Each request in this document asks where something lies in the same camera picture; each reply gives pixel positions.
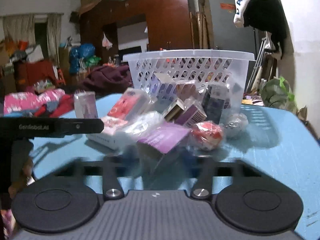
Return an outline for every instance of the blue plastic bag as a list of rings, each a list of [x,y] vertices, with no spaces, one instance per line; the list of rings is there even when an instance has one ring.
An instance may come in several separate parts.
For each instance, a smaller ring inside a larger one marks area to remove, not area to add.
[[[69,62],[71,63],[73,59],[79,59],[79,47],[71,48],[69,53]]]
[[[89,58],[94,56],[96,48],[91,43],[82,44],[79,47],[79,58]]]
[[[70,68],[69,68],[69,73],[70,74],[76,74],[79,72],[80,69],[80,63],[77,58],[74,58],[70,60]]]

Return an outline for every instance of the metal screw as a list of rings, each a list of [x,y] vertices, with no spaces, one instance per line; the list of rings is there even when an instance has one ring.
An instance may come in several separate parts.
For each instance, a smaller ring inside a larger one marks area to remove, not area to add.
[[[121,191],[119,189],[112,188],[106,192],[106,195],[108,197],[119,197],[121,195]]]
[[[209,195],[209,192],[204,188],[197,188],[193,191],[193,194],[197,197],[206,197]]]

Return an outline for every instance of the person's hand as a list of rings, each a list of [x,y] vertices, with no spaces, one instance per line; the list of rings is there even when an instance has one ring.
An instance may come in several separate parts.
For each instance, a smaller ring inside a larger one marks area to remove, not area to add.
[[[33,169],[33,161],[29,157],[26,163],[23,165],[19,180],[13,182],[11,186],[8,188],[10,198],[14,198],[19,191],[27,187],[27,182],[31,178],[32,169]]]

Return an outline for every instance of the white curtain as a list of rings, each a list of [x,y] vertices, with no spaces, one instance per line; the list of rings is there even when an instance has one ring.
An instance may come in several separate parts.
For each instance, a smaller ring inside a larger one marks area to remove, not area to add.
[[[30,45],[36,44],[35,38],[35,16],[15,15],[3,17],[4,36],[14,41],[28,41]]]
[[[49,58],[59,66],[59,45],[61,38],[61,15],[48,14],[47,42]]]

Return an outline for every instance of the red sticker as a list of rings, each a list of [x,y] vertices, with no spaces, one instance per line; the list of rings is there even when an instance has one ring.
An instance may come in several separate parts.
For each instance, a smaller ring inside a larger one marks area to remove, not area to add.
[[[221,7],[221,9],[224,9],[224,10],[235,10],[236,9],[236,5],[232,4],[232,3],[221,3],[220,7]]]

